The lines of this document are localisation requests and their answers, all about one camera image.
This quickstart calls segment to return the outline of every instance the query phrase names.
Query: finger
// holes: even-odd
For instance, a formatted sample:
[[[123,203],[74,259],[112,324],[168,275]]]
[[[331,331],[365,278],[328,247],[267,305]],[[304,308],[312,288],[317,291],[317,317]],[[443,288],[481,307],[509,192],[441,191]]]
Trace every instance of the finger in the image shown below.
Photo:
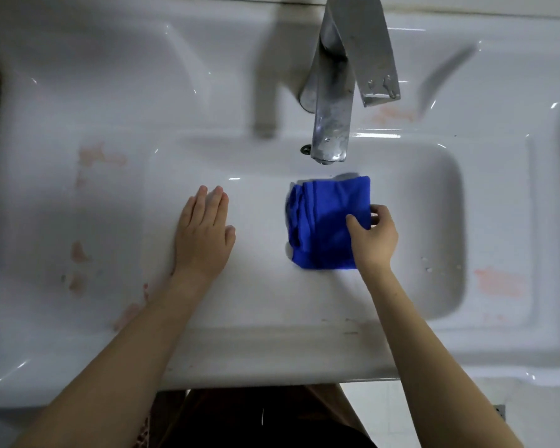
[[[205,207],[205,214],[203,215],[203,222],[204,225],[213,225],[214,220],[216,219],[216,214],[218,213],[218,206],[220,205],[220,200],[222,199],[222,195],[224,194],[224,190],[222,187],[217,186],[214,189],[211,197],[209,198],[209,203],[207,203]]]
[[[228,216],[228,203],[229,198],[226,193],[222,194],[222,199],[220,200],[220,205],[218,206],[218,213],[216,214],[216,220],[214,225],[226,225],[226,217]]]
[[[346,216],[346,227],[349,229],[351,237],[357,237],[366,231],[366,229],[359,224],[359,221],[353,215]]]
[[[207,187],[202,185],[197,191],[195,196],[195,207],[193,208],[193,215],[189,226],[199,226],[203,220],[205,213],[205,197],[207,196]]]
[[[224,231],[224,239],[226,241],[226,247],[232,250],[232,247],[235,246],[236,242],[236,229],[234,226],[226,226],[226,230]]]
[[[377,214],[380,218],[380,221],[389,221],[392,220],[392,215],[388,210],[388,207],[381,205],[381,204],[372,204],[371,205],[371,213]]]
[[[195,197],[191,196],[187,201],[187,204],[184,205],[183,211],[180,212],[179,229],[186,228],[191,222],[191,216],[193,215],[193,208],[195,207],[195,201],[196,201]]]

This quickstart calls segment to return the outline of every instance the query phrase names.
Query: left hand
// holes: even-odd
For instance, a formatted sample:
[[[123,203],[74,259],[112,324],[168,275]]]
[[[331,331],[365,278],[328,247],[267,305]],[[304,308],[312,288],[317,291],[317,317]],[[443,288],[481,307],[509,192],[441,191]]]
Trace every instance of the left hand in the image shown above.
[[[233,226],[226,226],[228,195],[216,187],[206,203],[207,187],[191,196],[180,214],[175,237],[174,277],[197,279],[209,286],[224,269],[236,241]]]

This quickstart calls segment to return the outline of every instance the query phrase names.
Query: white ceramic sink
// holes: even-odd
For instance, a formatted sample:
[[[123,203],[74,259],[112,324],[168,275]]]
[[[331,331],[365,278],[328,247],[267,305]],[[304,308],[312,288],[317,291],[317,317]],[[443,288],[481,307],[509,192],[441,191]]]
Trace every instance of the white ceramic sink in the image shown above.
[[[344,174],[390,207],[395,272],[471,375],[560,384],[560,21],[388,15],[402,100],[356,99],[321,166],[296,94],[322,13],[0,0],[0,406],[47,403],[142,306],[200,184],[238,240],[163,388],[397,377],[357,272],[288,257],[291,183]]]

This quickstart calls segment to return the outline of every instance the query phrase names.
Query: blue towel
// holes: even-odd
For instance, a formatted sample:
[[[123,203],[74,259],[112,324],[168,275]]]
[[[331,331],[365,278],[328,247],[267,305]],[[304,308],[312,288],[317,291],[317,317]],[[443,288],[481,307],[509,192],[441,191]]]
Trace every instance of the blue towel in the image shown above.
[[[371,228],[368,176],[295,185],[288,198],[288,240],[292,261],[303,269],[356,269],[346,216]]]

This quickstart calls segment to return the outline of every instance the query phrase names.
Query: faucet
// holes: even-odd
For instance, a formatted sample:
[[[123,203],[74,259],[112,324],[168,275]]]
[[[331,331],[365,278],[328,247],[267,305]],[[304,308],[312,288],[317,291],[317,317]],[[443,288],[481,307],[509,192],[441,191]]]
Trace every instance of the faucet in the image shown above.
[[[364,107],[400,99],[388,26],[380,0],[328,0],[301,106],[315,113],[311,157],[346,160],[355,81]]]

